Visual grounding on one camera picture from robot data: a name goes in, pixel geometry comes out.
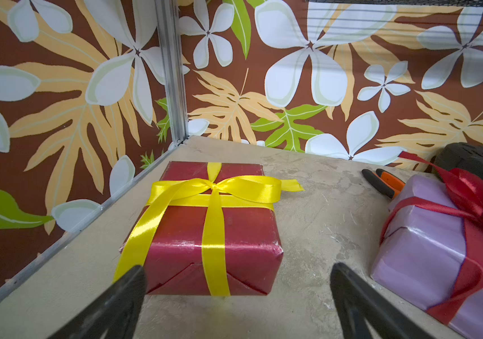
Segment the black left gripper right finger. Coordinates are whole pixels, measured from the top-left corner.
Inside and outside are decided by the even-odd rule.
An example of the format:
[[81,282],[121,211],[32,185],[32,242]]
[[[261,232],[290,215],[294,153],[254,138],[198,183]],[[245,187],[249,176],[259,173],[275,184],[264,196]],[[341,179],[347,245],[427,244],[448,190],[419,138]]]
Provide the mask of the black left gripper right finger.
[[431,338],[377,293],[348,265],[337,262],[330,274],[330,289],[344,338]]

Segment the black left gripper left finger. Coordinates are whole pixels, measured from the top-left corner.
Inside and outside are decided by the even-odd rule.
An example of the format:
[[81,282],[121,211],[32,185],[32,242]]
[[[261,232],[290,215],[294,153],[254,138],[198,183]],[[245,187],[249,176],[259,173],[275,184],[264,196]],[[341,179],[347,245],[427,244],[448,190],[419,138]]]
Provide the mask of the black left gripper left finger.
[[134,266],[50,337],[134,337],[146,286],[143,267]]

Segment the purple gift box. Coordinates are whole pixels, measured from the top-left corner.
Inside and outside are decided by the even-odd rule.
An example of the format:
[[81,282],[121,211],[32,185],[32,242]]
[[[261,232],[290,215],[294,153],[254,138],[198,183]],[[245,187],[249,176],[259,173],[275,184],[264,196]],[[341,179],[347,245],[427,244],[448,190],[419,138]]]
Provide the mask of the purple gift box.
[[[421,175],[408,179],[389,205],[395,215],[385,229],[371,278],[428,312],[453,294],[467,253],[464,221],[417,206],[397,207],[409,198],[454,207],[442,182]],[[483,288],[468,296],[453,318],[440,323],[466,338],[483,338]]]

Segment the yellow satin ribbon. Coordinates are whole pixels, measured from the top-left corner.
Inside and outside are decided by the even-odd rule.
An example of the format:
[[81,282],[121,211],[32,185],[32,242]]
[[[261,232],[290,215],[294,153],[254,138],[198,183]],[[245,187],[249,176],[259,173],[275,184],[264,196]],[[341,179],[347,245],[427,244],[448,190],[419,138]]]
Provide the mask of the yellow satin ribbon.
[[202,238],[202,261],[210,296],[228,297],[222,194],[237,208],[271,208],[285,192],[301,192],[294,179],[264,174],[261,165],[219,162],[170,162],[152,185],[148,202],[121,248],[114,274],[120,279],[134,266],[142,266],[165,211],[170,206],[197,206],[207,201]]

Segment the red satin ribbon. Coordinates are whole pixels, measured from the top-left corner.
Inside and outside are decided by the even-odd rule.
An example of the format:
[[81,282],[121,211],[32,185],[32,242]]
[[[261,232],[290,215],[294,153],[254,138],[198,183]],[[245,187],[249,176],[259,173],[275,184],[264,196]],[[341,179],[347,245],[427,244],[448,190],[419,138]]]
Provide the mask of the red satin ribbon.
[[447,171],[406,151],[401,152],[399,157],[434,167],[455,207],[447,207],[416,196],[402,200],[392,209],[384,223],[381,244],[385,241],[385,234],[394,217],[400,210],[409,206],[462,219],[466,257],[460,266],[449,298],[426,311],[439,322],[448,325],[467,298],[483,289],[483,180],[464,169],[454,168]]

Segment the orange handled pliers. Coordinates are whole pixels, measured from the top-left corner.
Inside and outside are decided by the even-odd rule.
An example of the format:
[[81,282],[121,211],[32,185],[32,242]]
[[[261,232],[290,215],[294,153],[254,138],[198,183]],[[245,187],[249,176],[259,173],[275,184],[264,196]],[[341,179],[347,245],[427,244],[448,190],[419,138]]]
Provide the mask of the orange handled pliers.
[[389,199],[394,199],[405,187],[405,182],[384,169],[363,169],[361,173],[374,189]]

